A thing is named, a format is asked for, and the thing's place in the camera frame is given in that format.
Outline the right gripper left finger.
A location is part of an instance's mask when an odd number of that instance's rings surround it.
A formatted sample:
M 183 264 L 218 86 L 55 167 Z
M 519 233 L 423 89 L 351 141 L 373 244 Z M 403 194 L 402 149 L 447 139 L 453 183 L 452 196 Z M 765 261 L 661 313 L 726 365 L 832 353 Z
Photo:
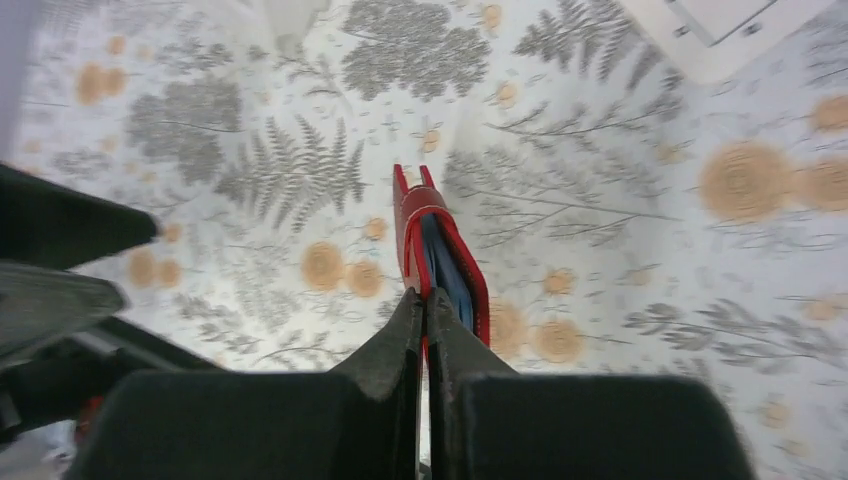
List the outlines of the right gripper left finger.
M 325 372 L 143 371 L 106 398 L 70 479 L 415 479 L 424 306 Z

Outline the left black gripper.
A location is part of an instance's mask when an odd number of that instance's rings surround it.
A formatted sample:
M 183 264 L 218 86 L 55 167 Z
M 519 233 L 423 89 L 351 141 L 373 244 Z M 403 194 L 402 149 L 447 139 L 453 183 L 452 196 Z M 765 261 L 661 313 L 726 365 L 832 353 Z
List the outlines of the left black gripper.
M 19 262 L 1 263 L 2 450 L 27 441 L 83 458 L 218 456 L 217 367 L 104 320 L 125 306 L 119 289 L 59 271 L 158 234 L 143 211 L 1 167 L 1 258 Z

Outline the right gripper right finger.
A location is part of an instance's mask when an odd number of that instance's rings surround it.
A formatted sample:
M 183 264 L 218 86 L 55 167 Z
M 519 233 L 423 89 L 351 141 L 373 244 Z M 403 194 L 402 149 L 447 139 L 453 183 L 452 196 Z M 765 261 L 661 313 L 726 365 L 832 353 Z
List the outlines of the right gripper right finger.
M 751 479 L 713 391 L 685 376 L 522 374 L 426 303 L 437 479 Z

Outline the red leather card holder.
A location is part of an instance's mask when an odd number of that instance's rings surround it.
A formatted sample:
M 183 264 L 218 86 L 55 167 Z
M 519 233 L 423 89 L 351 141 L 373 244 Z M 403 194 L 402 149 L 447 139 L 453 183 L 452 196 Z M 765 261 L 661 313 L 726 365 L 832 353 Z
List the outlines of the red leather card holder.
M 393 166 L 397 258 L 404 285 L 424 300 L 436 289 L 444 290 L 460 323 L 488 346 L 490 306 L 483 273 L 429 169 L 421 166 L 419 176 L 420 182 L 411 184 L 402 166 Z

